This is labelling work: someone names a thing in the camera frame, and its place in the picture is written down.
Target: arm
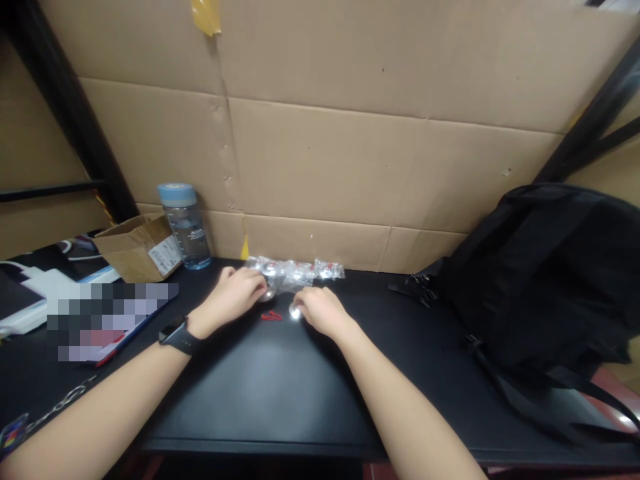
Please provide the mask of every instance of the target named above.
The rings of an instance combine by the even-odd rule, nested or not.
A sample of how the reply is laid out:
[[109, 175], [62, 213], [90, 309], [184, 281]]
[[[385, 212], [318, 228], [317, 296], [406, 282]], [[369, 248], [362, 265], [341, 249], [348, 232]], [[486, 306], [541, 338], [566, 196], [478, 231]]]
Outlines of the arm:
[[328, 288], [305, 288], [295, 302], [345, 356], [398, 477], [486, 479], [460, 438], [347, 314]]
[[[231, 267], [188, 315], [204, 339], [246, 312], [266, 290], [257, 271]], [[80, 397], [0, 463], [0, 478], [101, 479], [149, 419], [190, 356], [154, 343]]]

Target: hand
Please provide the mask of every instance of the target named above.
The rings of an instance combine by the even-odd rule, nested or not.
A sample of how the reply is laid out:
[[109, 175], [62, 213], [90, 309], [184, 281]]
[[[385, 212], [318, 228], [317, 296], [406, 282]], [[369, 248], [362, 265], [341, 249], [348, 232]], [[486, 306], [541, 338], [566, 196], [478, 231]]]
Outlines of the hand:
[[266, 291], [267, 282], [258, 270], [225, 267], [207, 299], [189, 314], [187, 330], [194, 337], [205, 339], [246, 313]]
[[307, 321], [326, 336], [336, 340], [354, 320], [328, 288], [305, 287], [293, 299]]

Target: watch face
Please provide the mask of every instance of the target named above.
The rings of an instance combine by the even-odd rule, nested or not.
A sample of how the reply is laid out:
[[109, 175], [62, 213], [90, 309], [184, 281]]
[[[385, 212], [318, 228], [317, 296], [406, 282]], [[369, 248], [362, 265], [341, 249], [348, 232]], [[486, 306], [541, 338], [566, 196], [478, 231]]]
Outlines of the watch face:
[[170, 324], [168, 324], [166, 327], [160, 330], [160, 333], [158, 334], [159, 340], [160, 341], [166, 340], [166, 338], [168, 338], [170, 334], [175, 332], [178, 329], [178, 327], [183, 324], [184, 321], [185, 319], [183, 317], [178, 317], [176, 318], [176, 320], [172, 321]]

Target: black metal rack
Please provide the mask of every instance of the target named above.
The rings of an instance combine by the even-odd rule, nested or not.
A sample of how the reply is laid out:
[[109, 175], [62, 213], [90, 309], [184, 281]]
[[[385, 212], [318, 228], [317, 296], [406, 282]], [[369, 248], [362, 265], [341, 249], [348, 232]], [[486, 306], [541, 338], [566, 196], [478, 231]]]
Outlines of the black metal rack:
[[591, 100], [534, 182], [564, 181], [640, 133], [640, 117], [602, 137], [640, 87], [640, 36]]
[[115, 222], [138, 215], [109, 144], [37, 0], [0, 2], [0, 22], [91, 179], [0, 191], [0, 202], [97, 190]]

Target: desk surface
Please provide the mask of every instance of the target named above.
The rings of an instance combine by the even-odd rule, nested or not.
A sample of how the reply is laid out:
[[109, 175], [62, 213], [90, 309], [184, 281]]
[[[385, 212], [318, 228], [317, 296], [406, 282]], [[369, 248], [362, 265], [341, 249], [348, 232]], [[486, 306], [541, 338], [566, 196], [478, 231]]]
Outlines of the desk surface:
[[[100, 379], [154, 342], [172, 318], [196, 306], [224, 265], [181, 268], [169, 279], [179, 295], [103, 368]], [[569, 447], [512, 414], [462, 348], [462, 331], [442, 307], [428, 310], [387, 290], [400, 276], [348, 271], [329, 286], [371, 340], [431, 400], [484, 465], [640, 466], [632, 445]], [[140, 440], [156, 451], [336, 455], [380, 459], [384, 448], [336, 346], [289, 317], [293, 296], [258, 304], [210, 339], [191, 360]], [[261, 321], [274, 310], [283, 320]], [[45, 413], [94, 370], [48, 362], [41, 329], [0, 347], [2, 425]], [[603, 424], [572, 391], [543, 401], [567, 417]]]

